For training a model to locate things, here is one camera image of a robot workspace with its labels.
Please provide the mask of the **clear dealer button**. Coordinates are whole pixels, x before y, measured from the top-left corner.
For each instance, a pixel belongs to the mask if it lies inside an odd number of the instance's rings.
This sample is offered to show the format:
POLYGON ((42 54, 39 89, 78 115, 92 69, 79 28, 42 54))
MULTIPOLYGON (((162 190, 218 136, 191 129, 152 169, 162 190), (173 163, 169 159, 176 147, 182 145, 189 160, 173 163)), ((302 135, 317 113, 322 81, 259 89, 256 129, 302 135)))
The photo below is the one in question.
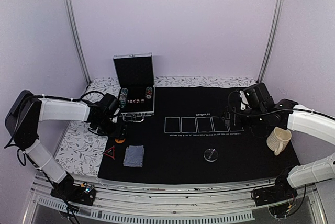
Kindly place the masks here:
POLYGON ((207 161, 207 162, 215 162, 218 157, 219 157, 219 154, 218 154, 218 151, 214 148, 210 148, 210 149, 206 149, 204 151, 204 159, 207 161))

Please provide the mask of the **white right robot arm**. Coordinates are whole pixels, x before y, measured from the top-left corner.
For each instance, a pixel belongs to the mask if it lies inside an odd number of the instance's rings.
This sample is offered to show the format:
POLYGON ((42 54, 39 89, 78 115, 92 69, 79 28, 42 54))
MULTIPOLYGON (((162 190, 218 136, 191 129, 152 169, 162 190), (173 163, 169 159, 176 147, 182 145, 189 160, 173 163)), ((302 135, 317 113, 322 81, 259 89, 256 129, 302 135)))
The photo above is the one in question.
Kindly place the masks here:
POLYGON ((334 117, 283 98, 275 102, 264 83, 232 91, 228 111, 243 125, 272 128, 268 148, 279 156, 290 143, 298 150, 300 165, 286 168, 275 180, 271 197, 283 200, 296 189, 334 179, 334 117))

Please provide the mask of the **orange big blind button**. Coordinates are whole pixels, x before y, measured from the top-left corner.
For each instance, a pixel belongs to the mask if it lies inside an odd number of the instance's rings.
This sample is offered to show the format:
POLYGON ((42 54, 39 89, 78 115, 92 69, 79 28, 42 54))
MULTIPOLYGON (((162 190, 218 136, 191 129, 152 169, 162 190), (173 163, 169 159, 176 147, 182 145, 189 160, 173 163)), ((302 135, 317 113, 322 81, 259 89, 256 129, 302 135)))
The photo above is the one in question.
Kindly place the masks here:
POLYGON ((116 142, 117 144, 122 144, 122 143, 125 142, 125 140, 126 140, 126 139, 117 139, 117 138, 115 138, 115 142, 116 142))

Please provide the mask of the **blue patterned card deck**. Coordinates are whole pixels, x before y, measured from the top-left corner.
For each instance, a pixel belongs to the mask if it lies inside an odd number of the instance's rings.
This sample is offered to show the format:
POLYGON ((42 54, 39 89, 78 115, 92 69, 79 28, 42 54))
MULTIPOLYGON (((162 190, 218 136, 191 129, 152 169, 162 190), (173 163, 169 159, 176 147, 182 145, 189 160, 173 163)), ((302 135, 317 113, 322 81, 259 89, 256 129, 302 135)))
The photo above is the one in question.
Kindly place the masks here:
POLYGON ((144 158, 143 145, 130 145, 126 147, 123 166, 125 167, 142 167, 144 158))

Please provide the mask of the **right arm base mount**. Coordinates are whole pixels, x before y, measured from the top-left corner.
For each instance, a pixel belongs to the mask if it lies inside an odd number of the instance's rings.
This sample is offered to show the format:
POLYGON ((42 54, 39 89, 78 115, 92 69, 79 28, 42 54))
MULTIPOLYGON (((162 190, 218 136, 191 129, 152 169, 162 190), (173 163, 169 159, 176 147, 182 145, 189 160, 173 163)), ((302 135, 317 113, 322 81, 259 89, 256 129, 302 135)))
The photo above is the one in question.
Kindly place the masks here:
POLYGON ((297 190, 292 188, 288 181, 288 175, 280 175, 270 187, 256 187, 251 191, 251 198, 256 206, 277 203, 284 200, 295 199, 297 190))

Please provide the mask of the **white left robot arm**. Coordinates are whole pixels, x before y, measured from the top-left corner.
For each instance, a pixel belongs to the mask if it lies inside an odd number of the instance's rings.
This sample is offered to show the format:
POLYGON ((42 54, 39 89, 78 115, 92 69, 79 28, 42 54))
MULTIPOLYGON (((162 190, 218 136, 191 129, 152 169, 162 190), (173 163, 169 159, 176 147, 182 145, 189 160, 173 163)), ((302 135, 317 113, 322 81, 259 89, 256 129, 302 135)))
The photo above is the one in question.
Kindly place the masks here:
POLYGON ((83 96, 65 98, 35 95, 23 90, 5 117, 5 127, 10 134, 5 147, 17 147, 51 182, 58 185, 57 190, 65 199, 73 200, 78 195, 77 187, 68 181, 70 175, 41 140, 41 137, 51 138, 51 132, 41 131, 41 126, 53 121, 84 122, 90 131, 111 136, 117 129, 120 112, 120 101, 109 93, 96 102, 90 102, 83 96))

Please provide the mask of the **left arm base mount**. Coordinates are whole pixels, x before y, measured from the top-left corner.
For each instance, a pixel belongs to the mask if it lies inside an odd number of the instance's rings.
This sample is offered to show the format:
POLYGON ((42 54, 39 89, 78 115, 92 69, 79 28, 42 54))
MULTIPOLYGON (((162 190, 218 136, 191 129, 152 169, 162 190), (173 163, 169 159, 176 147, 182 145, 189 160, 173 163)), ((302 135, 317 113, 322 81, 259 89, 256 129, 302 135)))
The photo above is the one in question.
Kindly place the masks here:
POLYGON ((94 184, 82 182, 79 185, 75 185, 74 178, 67 174, 60 183, 51 181, 51 185, 53 187, 50 194, 52 197, 62 199, 66 203, 72 202, 93 206, 96 196, 94 184))

